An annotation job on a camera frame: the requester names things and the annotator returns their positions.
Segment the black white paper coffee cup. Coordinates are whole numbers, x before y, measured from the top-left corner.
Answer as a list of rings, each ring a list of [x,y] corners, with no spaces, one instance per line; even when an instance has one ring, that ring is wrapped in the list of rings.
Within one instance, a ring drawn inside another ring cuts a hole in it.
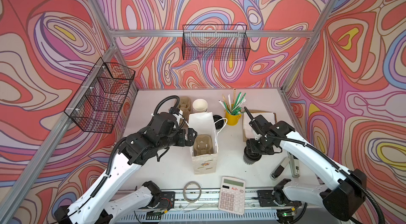
[[[261,159],[261,155],[258,156],[248,156],[248,155],[243,155],[243,161],[247,164],[247,165],[253,165],[255,162],[259,161]]]

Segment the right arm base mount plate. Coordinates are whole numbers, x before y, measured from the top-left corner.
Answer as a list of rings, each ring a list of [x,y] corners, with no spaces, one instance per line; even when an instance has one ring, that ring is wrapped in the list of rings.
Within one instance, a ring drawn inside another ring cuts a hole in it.
[[[291,201],[283,192],[283,187],[291,179],[283,179],[271,190],[258,190],[257,197],[260,207],[300,207],[300,201]]]

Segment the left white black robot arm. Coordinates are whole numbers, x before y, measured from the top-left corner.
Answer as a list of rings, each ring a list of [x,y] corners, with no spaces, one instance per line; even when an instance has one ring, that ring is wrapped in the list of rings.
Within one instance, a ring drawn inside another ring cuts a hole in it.
[[[57,224],[112,224],[136,208],[153,208],[161,203],[161,189],[152,181],[143,183],[134,192],[112,201],[124,182],[160,150],[170,147],[192,147],[198,133],[182,129],[179,109],[153,114],[148,125],[130,134],[114,146],[107,168],[96,182],[74,203],[59,207],[54,218]]]

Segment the single pulp cup carrier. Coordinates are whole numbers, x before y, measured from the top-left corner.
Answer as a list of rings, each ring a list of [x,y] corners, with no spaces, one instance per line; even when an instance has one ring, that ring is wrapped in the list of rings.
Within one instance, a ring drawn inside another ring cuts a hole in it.
[[[210,135],[198,135],[193,145],[193,156],[213,154],[213,142]]]

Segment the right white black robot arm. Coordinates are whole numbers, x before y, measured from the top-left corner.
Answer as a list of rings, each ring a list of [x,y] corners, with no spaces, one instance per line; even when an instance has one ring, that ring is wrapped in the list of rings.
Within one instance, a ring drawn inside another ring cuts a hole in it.
[[[383,211],[368,192],[367,177],[361,170],[351,171],[329,158],[284,121],[272,124],[262,115],[253,116],[249,110],[245,113],[255,135],[246,140],[243,155],[246,164],[259,161],[263,155],[274,155],[275,149],[279,148],[295,156],[323,182],[317,186],[283,179],[273,188],[270,197],[276,205],[300,201],[324,207],[336,219],[355,223],[353,214],[368,200],[375,209],[378,222],[385,223]]]

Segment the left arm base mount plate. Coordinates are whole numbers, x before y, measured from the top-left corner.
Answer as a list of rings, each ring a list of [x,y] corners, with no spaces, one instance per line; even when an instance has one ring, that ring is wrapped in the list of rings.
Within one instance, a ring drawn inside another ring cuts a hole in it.
[[[154,182],[147,181],[130,195],[135,209],[170,210],[174,206],[174,193],[162,191]]]

